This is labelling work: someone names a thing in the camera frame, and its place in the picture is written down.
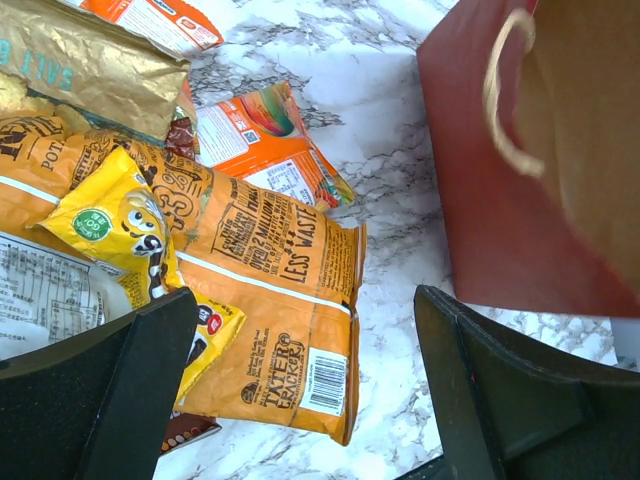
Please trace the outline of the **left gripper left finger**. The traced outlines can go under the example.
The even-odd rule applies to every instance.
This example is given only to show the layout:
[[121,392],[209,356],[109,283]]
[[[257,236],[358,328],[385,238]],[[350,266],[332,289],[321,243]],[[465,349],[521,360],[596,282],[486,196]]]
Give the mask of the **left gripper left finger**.
[[197,317],[180,288],[2,361],[2,478],[152,478]]

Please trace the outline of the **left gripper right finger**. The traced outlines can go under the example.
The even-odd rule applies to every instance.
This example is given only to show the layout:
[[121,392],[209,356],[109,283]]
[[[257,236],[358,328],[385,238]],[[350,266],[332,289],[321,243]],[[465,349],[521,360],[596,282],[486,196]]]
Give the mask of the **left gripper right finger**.
[[443,452],[413,479],[635,479],[639,376],[477,313],[433,286],[414,296]]

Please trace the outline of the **red white chips bag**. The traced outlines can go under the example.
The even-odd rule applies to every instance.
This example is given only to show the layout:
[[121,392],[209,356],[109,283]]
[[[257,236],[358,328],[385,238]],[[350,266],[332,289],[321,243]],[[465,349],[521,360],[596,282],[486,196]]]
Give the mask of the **red white chips bag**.
[[161,455],[221,429],[214,417],[172,412],[161,445]]

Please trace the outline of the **yellow M&M's candy bag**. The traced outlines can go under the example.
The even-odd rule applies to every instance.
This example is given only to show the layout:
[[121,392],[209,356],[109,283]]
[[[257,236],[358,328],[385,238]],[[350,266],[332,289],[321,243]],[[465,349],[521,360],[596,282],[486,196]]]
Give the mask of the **yellow M&M's candy bag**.
[[[145,306],[186,285],[170,228],[136,162],[122,147],[38,223],[99,266],[118,272],[131,305]],[[246,315],[193,292],[196,322],[176,405],[237,337]]]

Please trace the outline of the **yellow Werther's candy bag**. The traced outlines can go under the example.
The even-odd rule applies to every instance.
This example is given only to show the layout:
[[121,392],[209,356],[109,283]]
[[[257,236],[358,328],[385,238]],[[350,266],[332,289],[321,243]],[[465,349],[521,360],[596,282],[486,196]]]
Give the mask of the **yellow Werther's candy bag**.
[[160,147],[108,130],[75,135],[37,112],[2,117],[2,317],[51,343],[137,309],[117,271],[38,225],[119,147],[167,220],[184,287],[246,315],[175,411],[285,425],[347,445],[357,412],[362,229]]

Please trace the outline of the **red pretzel snack bag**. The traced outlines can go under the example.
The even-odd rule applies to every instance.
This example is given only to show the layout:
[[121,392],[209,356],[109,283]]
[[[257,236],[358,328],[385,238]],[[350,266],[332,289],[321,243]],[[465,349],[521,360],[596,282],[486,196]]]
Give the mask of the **red pretzel snack bag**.
[[189,117],[177,118],[171,122],[165,139],[165,149],[184,158],[196,159],[199,143]]

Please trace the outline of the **red brown paper bag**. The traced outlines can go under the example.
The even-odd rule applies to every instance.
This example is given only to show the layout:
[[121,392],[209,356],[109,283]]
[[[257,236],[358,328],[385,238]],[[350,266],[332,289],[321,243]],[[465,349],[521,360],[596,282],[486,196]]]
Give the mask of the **red brown paper bag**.
[[639,314],[639,5],[456,3],[417,51],[454,291]]

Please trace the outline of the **orange silver snack packet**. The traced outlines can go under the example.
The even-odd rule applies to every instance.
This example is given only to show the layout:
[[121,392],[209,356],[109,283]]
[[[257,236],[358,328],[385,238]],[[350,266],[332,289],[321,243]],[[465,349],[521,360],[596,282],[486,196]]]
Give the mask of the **orange silver snack packet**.
[[355,193],[310,138],[287,82],[197,110],[202,165],[325,212]]

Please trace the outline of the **gold teal chips bag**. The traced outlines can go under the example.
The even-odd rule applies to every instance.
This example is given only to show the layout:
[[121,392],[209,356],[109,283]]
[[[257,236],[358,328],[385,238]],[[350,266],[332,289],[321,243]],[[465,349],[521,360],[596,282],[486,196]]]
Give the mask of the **gold teal chips bag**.
[[62,1],[1,4],[1,71],[96,126],[164,143],[190,63]]

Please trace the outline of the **orange white snack packet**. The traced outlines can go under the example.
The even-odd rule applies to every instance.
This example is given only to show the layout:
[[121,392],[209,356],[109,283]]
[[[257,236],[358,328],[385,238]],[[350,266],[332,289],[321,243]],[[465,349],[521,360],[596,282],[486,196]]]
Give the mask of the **orange white snack packet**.
[[79,7],[182,56],[224,42],[209,18],[186,1],[86,0]]

